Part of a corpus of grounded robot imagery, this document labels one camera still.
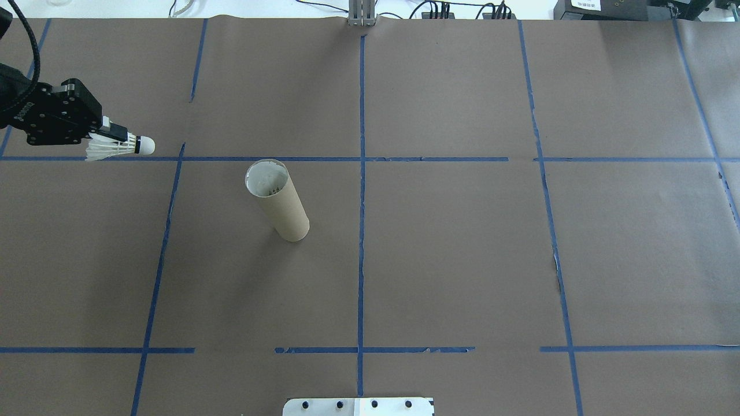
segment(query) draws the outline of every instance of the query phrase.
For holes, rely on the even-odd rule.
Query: black cable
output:
[[[390,15],[390,16],[396,16],[396,17],[398,17],[399,19],[403,20],[403,17],[401,17],[401,16],[397,15],[396,13],[391,13],[391,12],[383,12],[383,13],[378,13],[377,15],[378,15],[378,16],[382,16],[382,15]]]
[[[324,4],[324,3],[311,3],[310,1],[304,1],[304,0],[295,0],[295,1],[297,1],[298,3],[303,3],[303,4],[313,4],[314,6],[324,6],[324,7],[330,7],[330,8],[332,8],[332,9],[336,9],[336,10],[339,10],[340,12],[344,12],[344,13],[349,13],[349,10],[344,10],[344,9],[342,9],[342,8],[339,8],[339,7],[336,7],[336,6],[332,6],[331,4]]]
[[[421,3],[419,3],[413,12],[411,12],[411,15],[408,17],[409,19],[414,18],[414,14],[426,3],[432,3],[435,7],[437,6],[437,3],[433,2],[432,0],[424,0]],[[429,7],[429,16],[431,17],[431,6]]]
[[[41,75],[41,55],[38,53],[38,44],[36,43],[36,37],[33,35],[33,29],[31,29],[31,26],[28,24],[26,16],[23,16],[23,12],[21,12],[21,8],[18,7],[18,5],[16,4],[16,0],[7,0],[7,2],[10,3],[13,11],[16,12],[16,15],[23,24],[23,27],[26,28],[28,39],[31,40],[31,50],[33,51],[33,77],[31,78],[31,84],[28,86],[28,88],[26,88],[26,90],[21,95],[16,97],[15,100],[8,104],[7,107],[0,110],[0,113],[5,113],[6,111],[25,101],[26,98],[28,98],[29,95],[31,95],[31,93],[33,93],[33,91],[36,89],[36,85],[38,85],[38,77]]]
[[[495,16],[492,16],[492,19],[503,19],[504,13],[506,13],[506,1],[501,0],[501,4],[499,4],[499,8],[496,10]]]
[[[475,15],[475,19],[477,20],[480,17],[480,13],[483,13],[483,9],[489,6],[493,9],[491,10],[491,15],[493,15],[496,12],[496,5],[493,3],[486,3],[480,8],[480,10],[478,10],[478,14]]]

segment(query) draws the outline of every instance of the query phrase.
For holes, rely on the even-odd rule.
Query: white metal plate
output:
[[[434,416],[434,399],[426,397],[291,399],[283,407],[283,416],[311,415]]]

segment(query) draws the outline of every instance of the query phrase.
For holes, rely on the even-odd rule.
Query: cardboard tube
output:
[[[275,159],[256,161],[246,171],[244,183],[257,198],[272,226],[287,241],[299,241],[309,233],[309,218],[295,191],[288,168]]]

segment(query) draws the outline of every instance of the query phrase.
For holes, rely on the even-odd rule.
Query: wire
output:
[[[172,13],[172,8],[169,9],[169,12],[171,13],[170,17],[178,17],[179,15],[185,13],[190,7],[192,7],[193,2],[195,0],[189,0],[187,4],[185,4],[185,7],[181,8],[180,10]]]
[[[304,0],[295,0],[295,1],[297,1],[298,3],[303,3],[303,4],[313,4],[314,6],[324,6],[324,7],[330,7],[330,8],[332,8],[332,9],[336,9],[336,10],[339,10],[340,12],[344,12],[344,13],[349,13],[349,10],[344,10],[344,9],[342,9],[342,8],[339,8],[339,7],[336,7],[336,6],[332,6],[331,4],[324,4],[324,3],[311,3],[310,1],[304,1]]]
[[[478,14],[475,15],[475,19],[477,20],[480,17],[480,13],[483,13],[483,9],[489,6],[493,9],[491,10],[491,15],[493,15],[496,12],[496,5],[493,3],[486,3],[480,8],[480,10],[478,10]]]
[[[378,15],[378,16],[382,16],[382,15],[390,15],[390,16],[396,16],[396,17],[398,17],[399,19],[403,20],[403,17],[401,17],[401,16],[397,15],[396,13],[391,13],[391,12],[383,12],[383,13],[378,13],[377,15]]]
[[[7,2],[10,3],[13,11],[16,12],[18,19],[23,24],[23,27],[25,27],[26,33],[28,33],[28,39],[31,41],[31,50],[33,51],[33,77],[31,78],[31,84],[28,86],[28,88],[26,88],[26,90],[21,95],[16,97],[15,100],[8,104],[7,107],[0,110],[0,113],[5,113],[6,111],[11,110],[13,107],[25,101],[26,98],[28,98],[36,89],[36,85],[38,85],[38,77],[41,75],[41,55],[38,53],[38,44],[36,43],[36,37],[33,35],[33,29],[31,29],[31,26],[28,24],[26,16],[23,16],[23,12],[21,12],[21,8],[18,7],[18,5],[16,4],[16,0],[7,0]]]
[[[417,5],[417,6],[416,6],[416,8],[414,9],[414,11],[413,11],[413,12],[411,12],[411,15],[410,15],[410,16],[409,16],[408,18],[409,18],[409,19],[413,19],[413,18],[414,18],[414,14],[416,14],[416,12],[417,12],[417,11],[418,11],[418,10],[419,10],[419,9],[420,9],[420,8],[421,8],[421,7],[423,6],[423,5],[424,5],[424,4],[426,4],[426,3],[432,3],[432,4],[434,5],[434,9],[435,9],[435,10],[437,11],[437,12],[435,12],[435,13],[438,13],[438,12],[439,12],[439,10],[437,9],[437,3],[436,3],[435,1],[432,1],[432,0],[424,0],[424,1],[422,1],[421,3],[419,3],[419,5]],[[431,18],[431,6],[429,6],[429,18]]]

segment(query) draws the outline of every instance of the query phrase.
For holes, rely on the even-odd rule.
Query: blue tape line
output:
[[[474,346],[366,346],[369,354],[420,354],[423,352],[441,354],[465,354],[475,351]]]
[[[532,80],[529,71],[529,60],[527,59],[527,46],[524,41],[524,27],[522,21],[518,20],[519,25],[519,42],[522,44],[522,62],[524,64],[524,75],[527,81],[527,93],[529,97],[529,109],[532,117],[532,129],[534,131],[534,137],[537,145],[537,158],[539,160],[539,174],[542,179],[542,191],[545,194],[545,208],[548,214],[548,226],[550,227],[550,240],[553,248],[553,257],[555,258],[555,269],[557,272],[557,280],[560,285],[560,306],[562,309],[562,321],[565,325],[565,339],[569,347],[573,346],[573,335],[571,334],[571,322],[568,317],[568,302],[565,298],[565,284],[562,279],[562,270],[560,268],[560,254],[557,248],[557,236],[555,234],[555,222],[553,220],[552,205],[550,202],[550,191],[548,190],[547,174],[545,172],[544,155],[542,152],[542,141],[539,137],[539,128],[537,126],[537,118],[534,115],[534,93],[532,91]],[[576,399],[576,411],[578,416],[583,416],[583,405],[581,401],[581,387],[578,381],[578,369],[576,367],[576,355],[572,352],[568,352],[568,358],[571,363],[571,379],[573,380],[573,394]]]
[[[540,352],[661,352],[661,351],[737,351],[736,345],[598,345],[598,346],[542,346]]]
[[[360,37],[360,242],[357,282],[357,396],[364,395],[365,344],[365,36]]]
[[[148,348],[147,354],[195,354],[195,348]]]
[[[244,162],[259,161],[261,159],[277,159],[285,162],[358,162],[357,157],[314,157],[314,156],[187,156],[183,160],[196,162]]]
[[[41,33],[41,38],[38,40],[38,53],[41,54],[41,49],[44,47],[44,42],[46,41],[46,37],[49,34],[49,26],[51,26],[51,19],[47,19],[46,24],[44,25],[44,32]],[[31,78],[31,75],[33,74],[33,68],[34,68],[33,60],[31,61],[31,65],[28,68],[28,73],[26,74],[26,78]],[[13,131],[13,128],[11,126],[8,126],[5,130],[5,137],[2,139],[2,144],[0,144],[0,158],[5,154],[5,148],[7,147],[7,142],[10,140],[10,132]]]
[[[364,346],[363,354],[465,354],[475,351],[474,346]],[[357,354],[353,346],[292,346],[276,348],[275,354]]]
[[[142,348],[97,348],[79,346],[6,346],[2,354],[141,354]]]
[[[190,102],[195,98],[195,88],[198,86],[198,74],[201,71],[201,59],[203,58],[203,45],[206,43],[206,28],[208,19],[203,19],[203,29],[201,29],[201,44],[198,45],[198,57],[195,59],[195,70],[192,73],[192,89],[190,90]]]
[[[290,348],[276,348],[275,354],[357,354],[357,347],[292,346]]]
[[[359,162],[361,158],[353,156],[186,156],[186,162],[244,162],[259,161],[261,159],[277,159],[286,162]],[[84,161],[84,156],[2,156],[3,161]],[[113,156],[101,161],[111,162],[176,162],[177,156]],[[482,157],[482,158],[427,158],[427,157],[373,157],[365,158],[365,162],[508,162],[506,157]]]
[[[0,354],[141,354],[141,347],[3,346]],[[149,354],[195,354],[195,348],[149,348]]]
[[[503,157],[448,157],[448,158],[429,158],[425,156],[421,157],[370,157],[366,158],[368,162],[508,162],[508,158]]]
[[[141,355],[141,359],[139,360],[139,371],[136,375],[136,390],[134,391],[134,400],[131,404],[131,416],[136,416],[138,413],[138,402],[141,398],[141,385],[144,383],[144,370],[147,367],[147,354],[144,353]]]
[[[3,156],[0,158],[3,161],[57,161],[57,162],[68,162],[68,161],[84,161],[84,156]],[[175,156],[113,156],[111,158],[103,159],[102,161],[110,162],[176,162],[178,158]]]
[[[684,71],[686,72],[686,78],[689,81],[689,87],[691,88],[691,94],[694,97],[694,101],[696,102],[696,108],[699,110],[699,117],[702,120],[702,126],[704,126],[704,132],[707,134],[707,140],[709,141],[709,147],[712,150],[712,156],[714,157],[714,161],[717,165],[717,171],[719,172],[722,181],[722,185],[724,187],[724,194],[727,196],[727,202],[730,204],[730,210],[733,213],[733,217],[735,219],[735,227],[740,231],[740,215],[738,215],[737,206],[735,205],[735,200],[733,198],[733,194],[730,191],[730,185],[727,183],[727,176],[724,174],[724,169],[722,168],[722,163],[719,159],[719,154],[717,153],[717,146],[714,144],[714,137],[712,136],[712,132],[709,129],[709,123],[707,123],[707,116],[704,113],[704,108],[702,106],[702,101],[699,100],[699,94],[696,92],[696,85],[694,84],[693,77],[691,75],[691,69],[689,69],[688,61],[686,61],[686,54],[684,53],[684,44],[681,40],[681,33],[679,32],[679,25],[676,23],[676,20],[673,20],[673,32],[676,34],[676,43],[679,46],[679,55],[681,56],[681,63],[684,65]]]
[[[5,153],[5,147],[7,147],[7,142],[10,139],[10,134],[13,131],[13,128],[11,126],[8,126],[5,129],[5,137],[2,139],[2,144],[0,144],[0,158],[2,157],[3,153]]]
[[[545,162],[659,162],[659,163],[698,163],[714,162],[712,158],[543,158]]]
[[[185,143],[180,148],[180,155],[178,157],[178,166],[175,170],[175,180],[172,182],[172,193],[169,196],[169,207],[167,209],[167,220],[164,226],[164,236],[162,237],[162,247],[159,252],[159,263],[157,265],[157,277],[154,280],[154,290],[152,291],[152,303],[149,305],[149,319],[147,320],[147,330],[144,333],[144,351],[141,354],[141,362],[139,363],[139,373],[136,378],[136,389],[134,391],[134,400],[131,405],[131,416],[136,416],[138,412],[138,402],[141,396],[141,384],[144,382],[144,370],[147,367],[147,349],[149,348],[149,340],[152,337],[152,327],[154,326],[154,314],[157,310],[157,300],[159,299],[159,287],[162,282],[162,271],[164,270],[164,255],[167,252],[167,244],[169,243],[169,229],[172,226],[172,209],[175,207],[175,196],[178,192],[178,185],[180,182],[180,171],[183,166],[183,155],[185,153]]]

